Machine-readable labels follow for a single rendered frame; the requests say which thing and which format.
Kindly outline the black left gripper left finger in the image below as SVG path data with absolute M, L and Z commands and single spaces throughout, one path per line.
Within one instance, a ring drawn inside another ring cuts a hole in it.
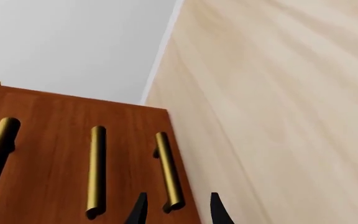
M 141 192 L 125 224 L 145 224 L 148 211 L 147 193 Z

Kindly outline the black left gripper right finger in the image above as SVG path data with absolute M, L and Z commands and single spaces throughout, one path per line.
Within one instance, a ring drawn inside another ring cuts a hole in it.
M 210 210 L 213 224 L 235 224 L 227 213 L 217 192 L 211 193 Z

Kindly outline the brown wooden cabinet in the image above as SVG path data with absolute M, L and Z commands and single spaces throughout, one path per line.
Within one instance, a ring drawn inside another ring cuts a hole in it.
M 69 101 L 71 100 L 93 100 L 93 99 L 88 99 L 88 98 L 80 98 L 80 97 L 76 97 L 76 96 L 66 96 L 66 95 L 58 95 L 58 94 L 53 94 L 53 93 L 45 93 L 45 92 L 41 92 L 41 91 L 32 91 L 32 90 L 26 90 L 26 89 L 18 89 L 18 88 L 13 88 L 13 87 L 7 87 L 7 86 L 2 86 L 0 84 L 0 92 L 3 92 L 3 93 L 19 93 L 19 94 L 25 94 L 25 95 L 31 95 L 31 96 L 38 96 L 40 100 L 44 100 L 47 102 L 47 105 L 50 107 L 49 111 L 52 113 L 52 116 L 55 117 L 55 120 L 53 120 L 53 124 L 55 125 L 55 142 L 54 142 L 54 145 L 53 145 L 53 152 L 56 148 L 56 141 L 57 141 L 57 130 L 58 130 L 58 122 L 60 121 L 61 119 L 61 112 L 63 111 L 64 109 L 64 106 L 65 104 L 67 104 Z M 135 110 L 136 105 L 129 105 L 132 109 L 131 109 L 131 112 Z M 130 180 L 131 180 L 131 176 L 132 174 L 134 173 L 134 171 L 131 171 L 129 172 L 129 177 L 130 177 Z M 132 189 L 135 193 L 135 200 L 134 200 L 134 204 L 132 206 L 132 209 L 139 197 L 139 194 L 141 192 L 139 192 L 138 190 L 135 189 L 135 187 L 133 186 L 134 183 L 133 181 L 131 180 L 131 186 L 132 186 Z

